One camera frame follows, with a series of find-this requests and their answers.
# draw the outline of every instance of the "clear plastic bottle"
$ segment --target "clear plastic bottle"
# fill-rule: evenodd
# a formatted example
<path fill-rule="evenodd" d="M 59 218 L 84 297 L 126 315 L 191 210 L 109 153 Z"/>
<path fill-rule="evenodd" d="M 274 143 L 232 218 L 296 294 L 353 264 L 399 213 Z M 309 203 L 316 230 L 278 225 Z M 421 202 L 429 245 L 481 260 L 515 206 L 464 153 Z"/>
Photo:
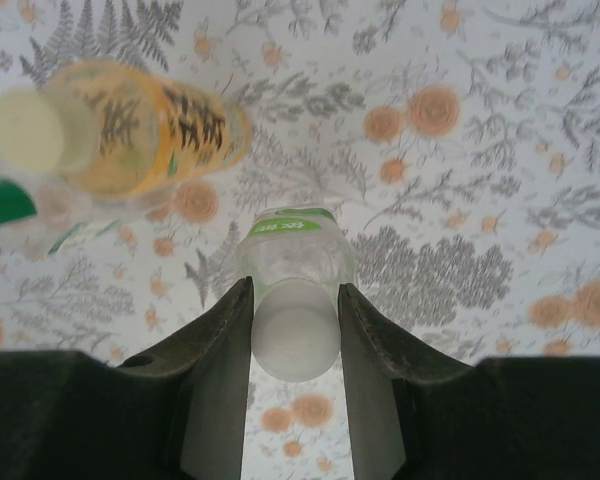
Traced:
<path fill-rule="evenodd" d="M 236 163 L 250 134 L 239 106 L 110 60 L 65 67 L 40 90 L 7 91 L 0 251 L 53 253 L 140 216 L 174 186 Z"/>
<path fill-rule="evenodd" d="M 251 347 L 260 366 L 288 382 L 325 373 L 340 351 L 339 286 L 354 282 L 351 246 L 320 205 L 267 210 L 237 249 L 253 278 Z"/>

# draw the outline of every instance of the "green bottle cap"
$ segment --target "green bottle cap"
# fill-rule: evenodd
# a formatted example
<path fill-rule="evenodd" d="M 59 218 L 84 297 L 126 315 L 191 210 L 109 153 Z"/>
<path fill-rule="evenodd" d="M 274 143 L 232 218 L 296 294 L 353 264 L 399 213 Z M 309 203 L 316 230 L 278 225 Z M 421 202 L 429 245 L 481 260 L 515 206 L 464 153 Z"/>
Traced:
<path fill-rule="evenodd" d="M 29 194 L 11 180 L 0 178 L 0 225 L 35 214 L 36 206 Z"/>

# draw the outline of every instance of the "yellow bottle label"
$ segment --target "yellow bottle label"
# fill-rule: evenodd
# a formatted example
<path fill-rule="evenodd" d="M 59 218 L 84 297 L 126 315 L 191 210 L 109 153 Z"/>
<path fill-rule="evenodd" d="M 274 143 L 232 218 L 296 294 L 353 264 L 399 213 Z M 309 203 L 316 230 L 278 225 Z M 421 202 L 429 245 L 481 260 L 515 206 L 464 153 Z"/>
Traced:
<path fill-rule="evenodd" d="M 151 80 L 161 142 L 156 164 L 139 189 L 222 170 L 246 154 L 251 132 L 242 108 L 195 87 Z"/>
<path fill-rule="evenodd" d="M 81 98 L 100 124 L 100 146 L 91 165 L 67 175 L 96 197 L 128 197 L 156 161 L 160 134 L 154 104 L 131 72 L 111 61 L 86 61 L 60 70 L 46 87 Z"/>
<path fill-rule="evenodd" d="M 249 148 L 249 123 L 238 105 L 112 61 L 64 68 L 49 87 L 68 87 L 100 122 L 92 165 L 67 176 L 95 196 L 124 199 L 182 183 L 232 166 Z"/>

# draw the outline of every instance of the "white bottle cap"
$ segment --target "white bottle cap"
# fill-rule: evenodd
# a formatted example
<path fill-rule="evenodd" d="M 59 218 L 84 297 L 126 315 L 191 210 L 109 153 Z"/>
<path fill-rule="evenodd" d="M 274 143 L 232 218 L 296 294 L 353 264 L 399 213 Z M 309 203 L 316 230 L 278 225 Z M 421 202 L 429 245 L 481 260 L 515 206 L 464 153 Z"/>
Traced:
<path fill-rule="evenodd" d="M 274 286 L 256 309 L 251 350 L 269 375 L 286 382 L 329 370 L 340 351 L 340 325 L 326 290 L 300 279 Z"/>
<path fill-rule="evenodd" d="M 80 99 L 14 89 L 0 95 L 0 157 L 34 173 L 85 170 L 99 147 L 98 123 Z"/>

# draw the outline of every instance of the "patterned backdrop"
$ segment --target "patterned backdrop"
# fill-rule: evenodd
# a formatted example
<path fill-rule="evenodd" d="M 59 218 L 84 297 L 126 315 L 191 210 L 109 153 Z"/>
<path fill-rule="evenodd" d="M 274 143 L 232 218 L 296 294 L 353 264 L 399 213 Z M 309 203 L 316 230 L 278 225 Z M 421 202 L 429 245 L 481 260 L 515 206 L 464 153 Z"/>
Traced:
<path fill-rule="evenodd" d="M 109 56 L 224 92 L 238 166 L 48 259 L 0 258 L 0 349 L 119 364 L 209 308 L 256 212 L 319 192 L 361 290 L 466 362 L 600 354 L 600 0 L 0 0 L 0 92 Z M 342 367 L 252 366 L 243 478 L 351 479 Z"/>

